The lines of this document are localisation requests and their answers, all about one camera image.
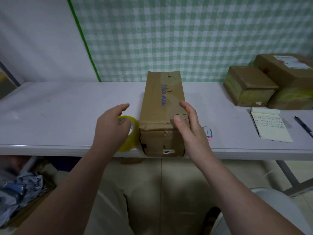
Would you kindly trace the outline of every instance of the notepad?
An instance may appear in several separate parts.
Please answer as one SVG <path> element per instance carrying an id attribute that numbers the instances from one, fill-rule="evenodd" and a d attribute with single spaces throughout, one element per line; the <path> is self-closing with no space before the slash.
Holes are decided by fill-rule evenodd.
<path id="1" fill-rule="evenodd" d="M 255 122 L 260 138 L 293 142 L 282 119 L 280 110 L 251 107 L 250 113 Z"/>

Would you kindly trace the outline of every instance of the packing tape roll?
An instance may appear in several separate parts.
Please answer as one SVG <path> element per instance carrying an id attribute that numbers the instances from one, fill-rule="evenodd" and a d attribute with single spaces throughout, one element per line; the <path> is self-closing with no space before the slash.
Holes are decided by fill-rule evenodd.
<path id="1" fill-rule="evenodd" d="M 125 119 L 131 120 L 131 129 L 129 130 L 128 138 L 118 150 L 119 152 L 126 152 L 139 144 L 139 124 L 135 118 L 128 115 L 121 115 L 118 118 L 120 123 L 123 123 Z"/>

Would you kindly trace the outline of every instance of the forearm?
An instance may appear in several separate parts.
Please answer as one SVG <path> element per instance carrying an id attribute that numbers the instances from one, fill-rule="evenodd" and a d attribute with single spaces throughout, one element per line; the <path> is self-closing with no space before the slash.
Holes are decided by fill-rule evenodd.
<path id="1" fill-rule="evenodd" d="M 89 150 L 15 234 L 83 234 L 111 158 L 100 153 Z"/>
<path id="2" fill-rule="evenodd" d="M 248 189 L 213 155 L 199 165 L 213 189 L 227 225 L 235 234 L 302 234 L 280 213 Z"/>

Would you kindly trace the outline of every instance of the white wall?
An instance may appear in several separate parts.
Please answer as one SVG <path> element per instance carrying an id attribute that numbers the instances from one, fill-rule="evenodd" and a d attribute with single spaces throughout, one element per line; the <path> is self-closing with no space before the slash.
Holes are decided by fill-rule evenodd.
<path id="1" fill-rule="evenodd" d="M 20 82 L 98 81 L 67 0 L 0 0 L 0 61 Z"/>

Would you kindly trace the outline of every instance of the gingham fabric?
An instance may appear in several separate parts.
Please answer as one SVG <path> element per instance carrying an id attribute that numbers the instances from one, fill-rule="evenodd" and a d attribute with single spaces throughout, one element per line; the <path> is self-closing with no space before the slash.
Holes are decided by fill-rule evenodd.
<path id="1" fill-rule="evenodd" d="M 102 81 L 223 81 L 261 53 L 313 51 L 313 0 L 71 0 Z"/>

